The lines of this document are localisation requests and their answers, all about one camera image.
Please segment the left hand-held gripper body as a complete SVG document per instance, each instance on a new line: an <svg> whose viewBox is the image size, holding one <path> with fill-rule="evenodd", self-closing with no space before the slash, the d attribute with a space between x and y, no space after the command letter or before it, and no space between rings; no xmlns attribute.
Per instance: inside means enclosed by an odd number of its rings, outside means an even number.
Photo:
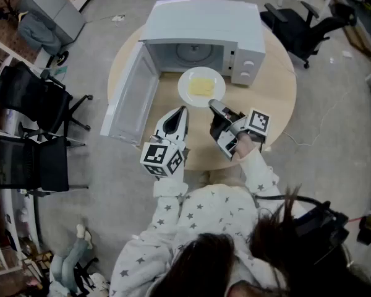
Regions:
<svg viewBox="0 0 371 297"><path fill-rule="evenodd" d="M156 179L184 178L186 136L153 134L143 145L140 164Z"/></svg>

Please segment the black twig ornament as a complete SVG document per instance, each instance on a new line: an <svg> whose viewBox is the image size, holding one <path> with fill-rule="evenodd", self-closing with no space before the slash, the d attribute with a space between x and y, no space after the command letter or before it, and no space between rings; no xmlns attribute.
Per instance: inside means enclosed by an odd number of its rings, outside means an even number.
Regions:
<svg viewBox="0 0 371 297"><path fill-rule="evenodd" d="M0 20L9 20L11 17L18 19L19 12L11 5L11 0L3 0L5 6L0 7Z"/></svg>

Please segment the grey jacket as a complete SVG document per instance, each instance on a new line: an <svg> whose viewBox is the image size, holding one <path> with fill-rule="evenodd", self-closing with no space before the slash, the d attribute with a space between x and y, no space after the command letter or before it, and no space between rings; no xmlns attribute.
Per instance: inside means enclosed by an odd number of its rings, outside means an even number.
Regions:
<svg viewBox="0 0 371 297"><path fill-rule="evenodd" d="M19 12L17 19L17 31L31 48L43 48L51 56L63 61L64 55L60 53L62 43L55 34L54 22L37 11Z"/></svg>

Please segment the person's right forearm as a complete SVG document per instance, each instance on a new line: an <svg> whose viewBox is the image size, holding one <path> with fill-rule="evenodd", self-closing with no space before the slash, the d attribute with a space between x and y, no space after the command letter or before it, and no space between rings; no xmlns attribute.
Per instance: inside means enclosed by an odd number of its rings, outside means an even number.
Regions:
<svg viewBox="0 0 371 297"><path fill-rule="evenodd" d="M249 192L263 197L280 195L277 187L279 177L274 174L272 167L266 164L250 136L241 132L237 140L235 149L245 174L245 186Z"/></svg>

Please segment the white round plate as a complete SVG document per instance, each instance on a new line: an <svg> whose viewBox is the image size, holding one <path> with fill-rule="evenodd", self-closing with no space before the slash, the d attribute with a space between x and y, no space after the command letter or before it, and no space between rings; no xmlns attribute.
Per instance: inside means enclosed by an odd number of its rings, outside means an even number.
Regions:
<svg viewBox="0 0 371 297"><path fill-rule="evenodd" d="M189 83L193 78L206 78L214 80L215 90L211 97L201 97L189 94ZM226 83L223 77L213 69L208 67L194 67L185 71L178 83L177 89L181 98L189 105L197 108L208 108L208 102L211 99L222 100L226 92Z"/></svg>

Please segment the grey cabinet with red label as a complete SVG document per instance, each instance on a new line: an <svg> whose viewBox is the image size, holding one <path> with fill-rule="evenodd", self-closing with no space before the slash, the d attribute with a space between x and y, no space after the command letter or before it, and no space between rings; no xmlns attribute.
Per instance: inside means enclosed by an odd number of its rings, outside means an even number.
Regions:
<svg viewBox="0 0 371 297"><path fill-rule="evenodd" d="M70 0L20 0L19 8L33 10L55 23L55 33L63 45L74 42L85 25L83 15Z"/></svg>

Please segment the person's star-print top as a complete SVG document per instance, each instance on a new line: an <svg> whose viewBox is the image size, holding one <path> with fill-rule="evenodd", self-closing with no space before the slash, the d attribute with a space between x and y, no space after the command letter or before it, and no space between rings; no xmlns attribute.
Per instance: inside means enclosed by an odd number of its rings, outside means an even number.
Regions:
<svg viewBox="0 0 371 297"><path fill-rule="evenodd" d="M273 212L278 201L255 200L256 194L223 184L208 185L185 194L175 227L151 227L128 241L114 266L110 297L152 297L175 259L198 235L229 235L234 241L235 269L231 285L246 280L262 288L284 287L284 277L248 248L249 235L263 213Z"/></svg>

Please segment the yellow-green food strips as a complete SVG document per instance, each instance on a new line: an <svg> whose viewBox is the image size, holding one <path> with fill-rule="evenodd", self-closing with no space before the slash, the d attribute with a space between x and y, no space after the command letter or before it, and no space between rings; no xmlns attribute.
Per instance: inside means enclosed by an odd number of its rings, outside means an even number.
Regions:
<svg viewBox="0 0 371 297"><path fill-rule="evenodd" d="M189 83L189 94L201 97L211 97L214 94L215 82L206 78L193 78Z"/></svg>

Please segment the yellow and black tape roll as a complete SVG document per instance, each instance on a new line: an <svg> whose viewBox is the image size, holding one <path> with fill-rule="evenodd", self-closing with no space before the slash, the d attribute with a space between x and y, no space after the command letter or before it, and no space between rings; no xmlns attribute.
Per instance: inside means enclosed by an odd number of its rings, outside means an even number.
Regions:
<svg viewBox="0 0 371 297"><path fill-rule="evenodd" d="M371 211L364 215L359 222L357 242L367 246L371 244Z"/></svg>

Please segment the white microwave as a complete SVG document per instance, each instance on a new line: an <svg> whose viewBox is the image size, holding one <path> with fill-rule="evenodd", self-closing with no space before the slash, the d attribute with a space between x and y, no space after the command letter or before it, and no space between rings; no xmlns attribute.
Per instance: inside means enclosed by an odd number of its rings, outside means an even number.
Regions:
<svg viewBox="0 0 371 297"><path fill-rule="evenodd" d="M242 1L157 1L124 56L101 135L140 143L164 72L208 67L251 86L265 57L258 7Z"/></svg>

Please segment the black mesh office chair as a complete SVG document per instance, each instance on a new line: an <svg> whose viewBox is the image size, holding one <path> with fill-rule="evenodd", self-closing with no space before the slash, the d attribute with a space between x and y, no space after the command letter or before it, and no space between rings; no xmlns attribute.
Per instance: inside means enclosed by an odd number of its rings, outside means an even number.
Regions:
<svg viewBox="0 0 371 297"><path fill-rule="evenodd" d="M89 131L91 127L76 120L73 113L85 100L92 100L93 95L84 95L70 106L72 99L66 86L51 76L47 69L37 76L24 62L18 62L4 67L1 72L0 102L3 107L25 115L38 126L33 130L20 125L22 137L36 134L50 140L60 127L66 137L70 122Z"/></svg>
<svg viewBox="0 0 371 297"><path fill-rule="evenodd" d="M87 184L69 184L67 150L82 146L64 136L44 142L0 136L0 188L22 189L37 197L88 189Z"/></svg>

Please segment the person's beige trouser legs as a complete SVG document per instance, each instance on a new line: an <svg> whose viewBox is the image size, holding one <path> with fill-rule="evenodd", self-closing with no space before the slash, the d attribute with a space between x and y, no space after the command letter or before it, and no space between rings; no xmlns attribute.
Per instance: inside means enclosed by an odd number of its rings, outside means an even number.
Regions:
<svg viewBox="0 0 371 297"><path fill-rule="evenodd" d="M238 187L247 190L243 179L243 170L240 166L232 166L221 170L204 171L200 175L195 188L203 188L215 184L223 184L229 187Z"/></svg>

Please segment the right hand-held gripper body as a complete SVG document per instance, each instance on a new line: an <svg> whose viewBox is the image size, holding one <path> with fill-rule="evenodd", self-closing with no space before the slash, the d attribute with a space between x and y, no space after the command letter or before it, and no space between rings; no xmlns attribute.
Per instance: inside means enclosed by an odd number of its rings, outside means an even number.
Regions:
<svg viewBox="0 0 371 297"><path fill-rule="evenodd" d="M227 131L223 131L217 140L217 144L220 150L225 156L232 160L235 153L235 147L238 143L237 136L241 132L245 132L250 136L254 142L260 143L260 150L262 145L265 143L268 130L270 127L270 116L257 111L254 108L250 109L248 115L238 113L238 120L231 120L232 125Z"/></svg>

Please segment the person's left forearm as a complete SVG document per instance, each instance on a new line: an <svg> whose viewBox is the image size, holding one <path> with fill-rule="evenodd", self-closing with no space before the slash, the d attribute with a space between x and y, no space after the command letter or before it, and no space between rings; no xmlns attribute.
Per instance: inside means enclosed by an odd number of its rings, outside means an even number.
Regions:
<svg viewBox="0 0 371 297"><path fill-rule="evenodd" d="M163 177L154 182L153 197L157 200L157 206L151 221L153 229L168 231L177 225L181 201L187 191L183 165L171 177Z"/></svg>

